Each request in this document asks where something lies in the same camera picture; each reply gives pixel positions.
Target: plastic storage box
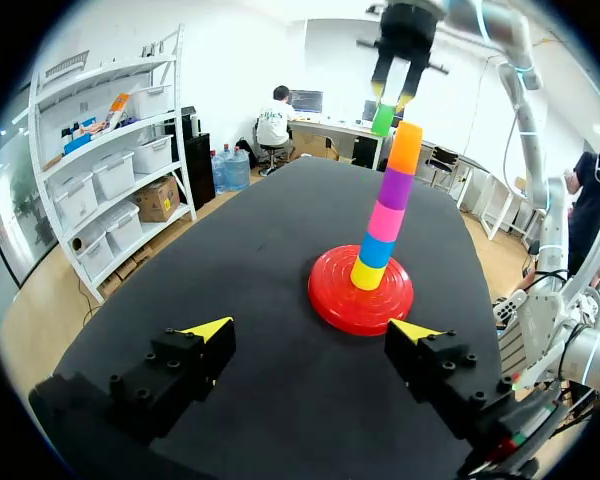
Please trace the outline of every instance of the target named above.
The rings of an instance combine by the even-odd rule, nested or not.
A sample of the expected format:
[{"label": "plastic storage box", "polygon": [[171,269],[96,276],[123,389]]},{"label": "plastic storage box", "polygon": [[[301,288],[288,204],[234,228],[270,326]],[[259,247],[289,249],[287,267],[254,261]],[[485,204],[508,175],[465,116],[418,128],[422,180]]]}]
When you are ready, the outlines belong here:
[{"label": "plastic storage box", "polygon": [[71,241],[71,246],[91,280],[113,262],[113,253],[105,231],[97,222],[93,222],[76,235]]},{"label": "plastic storage box", "polygon": [[107,231],[107,239],[117,249],[126,250],[142,237],[139,211],[133,203],[121,202],[103,215],[101,225]]},{"label": "plastic storage box", "polygon": [[158,85],[131,94],[133,117],[138,120],[173,110],[173,86]]},{"label": "plastic storage box", "polygon": [[68,178],[55,189],[53,201],[64,217],[65,226],[75,227],[98,208],[92,177],[91,172],[85,172]]},{"label": "plastic storage box", "polygon": [[100,189],[107,200],[120,195],[133,187],[133,152],[122,152],[107,155],[91,169],[98,179]]},{"label": "plastic storage box", "polygon": [[171,163],[173,135],[161,135],[133,149],[133,171],[153,173]]}]

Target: red disc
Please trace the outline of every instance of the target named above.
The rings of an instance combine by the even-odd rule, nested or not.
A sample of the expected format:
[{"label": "red disc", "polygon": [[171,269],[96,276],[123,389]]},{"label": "red disc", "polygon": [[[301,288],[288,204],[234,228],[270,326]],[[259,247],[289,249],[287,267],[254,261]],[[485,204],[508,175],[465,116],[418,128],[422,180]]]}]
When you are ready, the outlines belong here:
[{"label": "red disc", "polygon": [[377,289],[358,289],[350,276],[359,250],[359,245],[343,245],[318,258],[309,277],[309,299],[316,312],[340,330],[382,335],[390,318],[406,318],[413,304],[413,285],[392,258]]}]

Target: computer monitor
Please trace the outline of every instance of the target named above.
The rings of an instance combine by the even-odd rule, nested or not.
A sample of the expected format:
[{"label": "computer monitor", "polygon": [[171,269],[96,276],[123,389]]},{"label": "computer monitor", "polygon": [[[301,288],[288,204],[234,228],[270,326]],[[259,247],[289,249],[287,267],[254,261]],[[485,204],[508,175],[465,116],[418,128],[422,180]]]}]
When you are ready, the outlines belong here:
[{"label": "computer monitor", "polygon": [[373,100],[365,100],[364,110],[362,111],[362,120],[365,122],[373,122],[373,117],[376,116],[376,110],[378,110],[376,102]]},{"label": "computer monitor", "polygon": [[322,113],[322,92],[291,90],[291,106],[297,112]]},{"label": "computer monitor", "polygon": [[[376,102],[373,100],[365,100],[364,102],[364,110],[362,111],[362,120],[366,122],[373,122],[373,118],[376,116],[376,110],[378,110],[378,106]],[[391,126],[393,128],[398,128],[398,124],[402,120],[404,116],[404,110],[397,112],[393,116],[393,121],[391,122]]]}]

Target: black cabinet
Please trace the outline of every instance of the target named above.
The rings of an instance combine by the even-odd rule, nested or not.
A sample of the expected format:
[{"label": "black cabinet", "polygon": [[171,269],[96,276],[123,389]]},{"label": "black cabinet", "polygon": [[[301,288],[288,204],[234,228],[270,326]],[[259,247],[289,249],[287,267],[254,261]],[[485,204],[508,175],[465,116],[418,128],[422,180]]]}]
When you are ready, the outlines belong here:
[{"label": "black cabinet", "polygon": [[[166,126],[165,133],[169,131],[170,126]],[[179,159],[178,147],[176,142],[171,142],[171,154],[174,160]],[[205,203],[216,197],[213,187],[213,172],[211,170],[211,150],[209,144],[209,134],[203,133],[197,137],[188,138],[184,141],[184,154],[186,157],[187,173],[189,175],[189,185],[193,194],[193,205],[199,210]],[[176,170],[176,175],[182,179],[181,171]],[[180,200],[185,201],[184,195],[180,192]]]}]

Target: white robotic arm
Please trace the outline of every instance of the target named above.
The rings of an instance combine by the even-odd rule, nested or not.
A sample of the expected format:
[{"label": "white robotic arm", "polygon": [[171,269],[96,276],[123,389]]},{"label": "white robotic arm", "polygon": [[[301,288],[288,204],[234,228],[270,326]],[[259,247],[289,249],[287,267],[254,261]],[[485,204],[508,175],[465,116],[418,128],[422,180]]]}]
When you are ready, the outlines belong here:
[{"label": "white robotic arm", "polygon": [[482,36],[503,52],[506,62],[498,66],[498,73],[516,114],[529,201],[535,209],[546,211],[537,280],[527,292],[514,292],[505,302],[505,307],[511,305],[514,318],[499,340],[503,373],[520,373],[519,385],[523,387],[565,378],[600,390],[600,330],[584,328],[581,314],[573,318],[573,283],[566,289],[571,291],[569,296],[564,294],[568,196],[564,178],[546,177],[541,137],[526,96],[527,90],[542,87],[533,62],[527,19],[507,7],[482,0],[389,0],[381,20],[382,38],[376,42],[379,59],[372,77],[374,91],[382,95],[392,57],[399,56],[411,62],[400,106],[415,96],[422,71],[429,65],[438,22]]}]

